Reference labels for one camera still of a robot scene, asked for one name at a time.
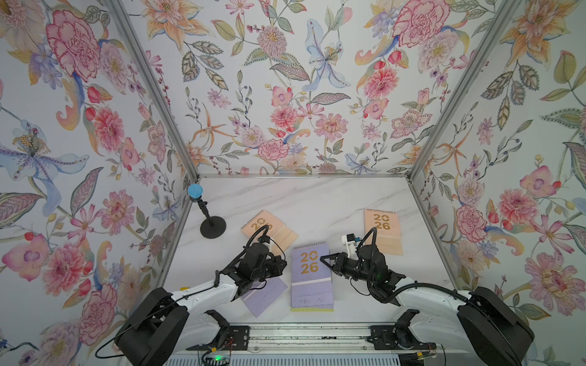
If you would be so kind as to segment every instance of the orange flower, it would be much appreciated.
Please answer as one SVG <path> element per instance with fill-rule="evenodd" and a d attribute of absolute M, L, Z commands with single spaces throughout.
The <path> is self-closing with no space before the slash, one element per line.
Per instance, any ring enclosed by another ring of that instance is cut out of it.
<path fill-rule="evenodd" d="M 166 33 L 179 51 L 183 52 L 185 34 L 197 36 L 214 36 L 211 30 L 195 20 L 197 13 L 203 9 L 188 0 L 141 0 L 146 9 L 142 16 L 148 19 L 146 33 L 149 39 Z"/>
<path fill-rule="evenodd" d="M 515 19 L 513 27 L 500 40 L 500 43 L 513 45 L 507 66 L 527 53 L 549 67 L 549 41 L 570 32 L 564 18 L 578 4 L 576 0 L 530 0 L 525 6 L 525 14 Z"/>

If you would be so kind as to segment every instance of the wire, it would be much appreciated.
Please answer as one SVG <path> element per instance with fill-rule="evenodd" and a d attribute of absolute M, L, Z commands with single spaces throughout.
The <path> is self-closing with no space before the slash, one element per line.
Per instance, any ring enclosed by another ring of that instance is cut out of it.
<path fill-rule="evenodd" d="M 207 288 L 207 289 L 205 289 L 205 290 L 201 290 L 201 291 L 197 291 L 197 292 L 194 292 L 194 293 L 190 293 L 190 294 L 188 294 L 188 295 L 185 295 L 185 296 L 183 296 L 183 297 L 181 297 L 181 298 L 179 298 L 179 299 L 177 299 L 177 300 L 174 300 L 172 303 L 168 304 L 167 306 L 165 306 L 165 307 L 162 307 L 161 309 L 159 309 L 159 310 L 157 310 L 157 311 L 155 311 L 155 312 L 153 312 L 153 313 L 149 314 L 149 315 L 148 315 L 146 318 L 142 319 L 141 321 L 138 321 L 138 322 L 136 322 L 136 324 L 134 324 L 133 326 L 131 326 L 131 327 L 127 328 L 127 329 L 125 329 L 125 330 L 124 330 L 122 333 L 120 333 L 120 334 L 116 335 L 115 337 L 112 337 L 112 338 L 110 338 L 110 340 L 109 340 L 109 341 L 107 341 L 106 343 L 104 343 L 104 344 L 103 344 L 103 345 L 102 345 L 100 348 L 98 348 L 98 349 L 96 350 L 96 352 L 94 353 L 94 356 L 95 356 L 96 358 L 101 358 L 101 359 L 105 359 L 105 358 L 115 358 L 115 357 L 123 357 L 123 356 L 124 356 L 124 354 L 117 354 L 117 355 L 112 355 L 112 356 L 98 356 L 98 352 L 99 352 L 99 351 L 100 351 L 102 348 L 104 348 L 105 346 L 107 346 L 107 345 L 109 345 L 110 343 L 112 343 L 112 341 L 113 341 L 113 340 L 115 340 L 116 338 L 120 339 L 120 337 L 122 337 L 122 335 L 123 335 L 124 333 L 126 333 L 126 332 L 128 332 L 129 330 L 131 330 L 132 328 L 134 328 L 134 327 L 136 327 L 136 326 L 138 326 L 138 325 L 142 324 L 142 322 L 143 322 L 143 321 L 145 321 L 145 320 L 148 320 L 148 319 L 151 319 L 151 318 L 153 317 L 153 315 L 155 315 L 155 314 L 157 314 L 157 313 L 160 313 L 160 312 L 162 312 L 163 310 L 165 310 L 165 309 L 167 309 L 167 308 L 169 308 L 169 307 L 173 306 L 174 304 L 177 304 L 177 302 L 178 302 L 178 301 L 180 301 L 180 300 L 187 299 L 189 296 L 196 295 L 196 294 L 198 294 L 198 293 L 201 293 L 201 292 L 207 291 L 207 290 L 209 290 L 209 289 L 212 289 L 212 288 L 213 288 L 213 287 L 210 287 L 210 288 Z"/>

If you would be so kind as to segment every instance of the marble surface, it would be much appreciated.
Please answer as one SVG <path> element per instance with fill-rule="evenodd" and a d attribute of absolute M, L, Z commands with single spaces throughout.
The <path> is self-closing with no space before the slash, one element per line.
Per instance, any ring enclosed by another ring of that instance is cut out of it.
<path fill-rule="evenodd" d="M 219 238 L 203 238 L 199 226 L 204 216 L 192 205 L 164 284 L 167 291 L 212 280 L 214 271 L 223 269 L 246 244 L 248 238 L 240 227 L 262 209 L 299 234 L 285 251 L 288 256 L 293 247 L 321 241 L 329 244 L 331 253 L 344 251 L 343 234 L 364 235 L 364 208 L 395 211 L 404 255 L 386 255 L 389 268 L 420 282 L 452 288 L 405 178 L 204 178 L 200 184 L 210 214 L 223 217 L 227 229 Z M 381 322 L 400 315 L 397 306 L 359 295 L 349 280 L 336 275 L 332 278 L 334 312 L 292 312 L 290 266 L 281 279 L 289 288 L 259 318 L 240 299 L 215 310 L 231 323 Z M 354 284 L 367 293 L 364 282 Z"/>

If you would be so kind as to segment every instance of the red berry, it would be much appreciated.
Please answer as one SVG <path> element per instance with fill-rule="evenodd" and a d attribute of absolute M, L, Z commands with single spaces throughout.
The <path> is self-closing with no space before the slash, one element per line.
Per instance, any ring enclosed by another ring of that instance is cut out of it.
<path fill-rule="evenodd" d="M 503 220 L 503 226 L 508 231 L 512 231 L 513 230 L 513 225 L 508 220 Z"/>
<path fill-rule="evenodd" d="M 385 63 L 382 61 L 377 62 L 376 64 L 374 64 L 374 69 L 375 70 L 380 70 L 385 66 Z"/>
<path fill-rule="evenodd" d="M 93 107 L 86 109 L 86 118 L 88 121 L 93 121 L 96 116 L 96 110 Z"/>

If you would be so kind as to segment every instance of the green leaf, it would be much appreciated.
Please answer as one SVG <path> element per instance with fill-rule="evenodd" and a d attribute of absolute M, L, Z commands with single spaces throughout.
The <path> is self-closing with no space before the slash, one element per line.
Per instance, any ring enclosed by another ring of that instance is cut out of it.
<path fill-rule="evenodd" d="M 391 151 L 393 151 L 393 152 L 394 152 L 394 151 L 397 151 L 397 150 L 399 150 L 400 148 L 402 148 L 403 146 L 405 146 L 405 144 L 407 144 L 407 143 L 410 143 L 410 142 L 415 142 L 415 141 L 414 141 L 412 138 L 410 138 L 410 137 L 409 137 L 409 138 L 406 138 L 405 140 L 403 140 L 403 141 L 401 141 L 401 142 L 397 142 L 396 144 L 394 144 L 394 145 L 391 147 Z"/>
<path fill-rule="evenodd" d="M 582 187 L 586 189 L 586 148 L 576 142 L 564 142 L 572 153 L 572 170 L 576 178 L 582 183 Z"/>
<path fill-rule="evenodd" d="M 257 61 L 263 61 L 268 58 L 268 55 L 261 48 L 255 48 L 247 57 L 244 62 L 245 66 L 253 64 Z"/>
<path fill-rule="evenodd" d="M 557 122 L 564 127 L 577 129 L 581 126 L 581 113 L 582 111 L 578 108 L 565 108 L 563 110 L 558 110 L 548 115 L 542 115 L 540 117 L 544 121 Z"/>
<path fill-rule="evenodd" d="M 543 100 L 545 102 L 553 102 L 559 99 L 562 99 L 566 96 L 571 90 L 566 88 L 555 89 L 554 91 L 550 92 L 543 98 L 539 98 L 539 100 Z"/>
<path fill-rule="evenodd" d="M 223 39 L 225 39 L 225 40 L 236 39 L 236 33 L 234 32 L 234 29 L 232 28 L 232 26 L 230 26 L 225 21 L 216 19 L 216 20 L 212 20 L 212 24 L 214 24 L 214 27 L 216 27 L 218 34 Z"/>
<path fill-rule="evenodd" d="M 291 28 L 291 23 L 289 23 L 289 21 L 286 18 L 283 18 L 283 17 L 277 18 L 277 23 L 279 24 L 279 27 L 281 27 L 281 29 L 284 30 L 285 32 L 293 33 L 293 29 Z"/>
<path fill-rule="evenodd" d="M 576 71 L 576 58 L 568 51 L 560 52 L 560 59 L 557 60 L 556 68 L 553 71 L 553 80 L 559 84 L 568 83 Z"/>
<path fill-rule="evenodd" d="M 564 227 L 574 237 L 578 249 L 586 254 L 586 227 L 580 225 L 564 225 Z"/>
<path fill-rule="evenodd" d="M 518 309 L 531 320 L 540 320 L 551 316 L 545 310 L 535 304 L 523 304 L 520 305 Z"/>

